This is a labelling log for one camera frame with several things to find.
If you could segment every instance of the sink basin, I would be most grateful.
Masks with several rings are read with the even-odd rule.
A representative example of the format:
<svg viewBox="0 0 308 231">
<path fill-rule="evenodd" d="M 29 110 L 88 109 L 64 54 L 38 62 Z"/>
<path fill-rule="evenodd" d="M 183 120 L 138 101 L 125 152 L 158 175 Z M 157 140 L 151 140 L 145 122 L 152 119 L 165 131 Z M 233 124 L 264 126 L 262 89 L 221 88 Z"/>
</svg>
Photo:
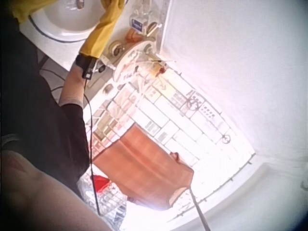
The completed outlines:
<svg viewBox="0 0 308 231">
<path fill-rule="evenodd" d="M 41 34 L 58 42 L 85 40 L 105 10 L 100 0 L 85 0 L 80 10 L 73 8 L 72 2 L 58 0 L 33 13 L 30 21 Z"/>
</svg>

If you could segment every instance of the black sleeve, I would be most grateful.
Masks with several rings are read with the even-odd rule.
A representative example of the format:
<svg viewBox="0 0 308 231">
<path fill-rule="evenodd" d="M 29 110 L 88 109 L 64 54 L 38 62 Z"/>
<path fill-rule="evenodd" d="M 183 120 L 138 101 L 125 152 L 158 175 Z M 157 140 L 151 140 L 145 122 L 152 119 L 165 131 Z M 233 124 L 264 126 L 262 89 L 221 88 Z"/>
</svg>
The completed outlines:
<svg viewBox="0 0 308 231">
<path fill-rule="evenodd" d="M 83 110 L 76 104 L 66 104 L 61 108 L 69 121 L 72 159 L 77 170 L 77 177 L 80 178 L 90 166 Z"/>
</svg>

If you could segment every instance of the white wall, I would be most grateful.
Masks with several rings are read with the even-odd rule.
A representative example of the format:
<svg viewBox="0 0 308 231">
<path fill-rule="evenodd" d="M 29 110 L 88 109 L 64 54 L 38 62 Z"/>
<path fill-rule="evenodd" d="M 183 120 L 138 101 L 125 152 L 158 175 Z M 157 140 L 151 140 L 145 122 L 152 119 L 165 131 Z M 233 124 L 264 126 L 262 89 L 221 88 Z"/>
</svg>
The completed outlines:
<svg viewBox="0 0 308 231">
<path fill-rule="evenodd" d="M 307 211 L 307 194 L 299 180 L 263 166 L 226 201 L 206 213 L 212 231 L 289 231 Z M 200 219 L 176 231 L 204 231 Z"/>
<path fill-rule="evenodd" d="M 307 13 L 304 0 L 174 0 L 162 50 L 280 171 L 308 161 Z M 209 225 L 283 230 L 278 217 L 303 203 L 299 185 L 270 172 Z"/>
</svg>

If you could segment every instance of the person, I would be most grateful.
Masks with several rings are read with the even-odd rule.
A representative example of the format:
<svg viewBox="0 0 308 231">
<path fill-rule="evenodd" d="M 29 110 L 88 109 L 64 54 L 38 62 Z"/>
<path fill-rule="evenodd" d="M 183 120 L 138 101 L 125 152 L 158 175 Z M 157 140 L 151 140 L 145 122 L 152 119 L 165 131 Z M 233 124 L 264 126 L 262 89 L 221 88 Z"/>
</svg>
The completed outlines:
<svg viewBox="0 0 308 231">
<path fill-rule="evenodd" d="M 73 64 L 59 104 L 39 75 L 36 47 L 1 13 L 1 223 L 9 230 L 111 230 L 82 201 L 90 165 L 85 79 Z"/>
</svg>

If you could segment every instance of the red object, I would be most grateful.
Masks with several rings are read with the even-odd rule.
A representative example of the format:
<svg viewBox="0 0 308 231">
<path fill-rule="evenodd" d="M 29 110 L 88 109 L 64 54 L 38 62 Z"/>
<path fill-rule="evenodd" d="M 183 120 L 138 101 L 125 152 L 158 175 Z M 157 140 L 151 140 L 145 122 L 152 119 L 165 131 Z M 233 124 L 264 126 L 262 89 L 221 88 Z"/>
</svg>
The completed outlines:
<svg viewBox="0 0 308 231">
<path fill-rule="evenodd" d="M 102 176 L 93 175 L 95 191 L 101 193 L 105 188 L 107 188 L 111 183 L 108 178 Z"/>
</svg>

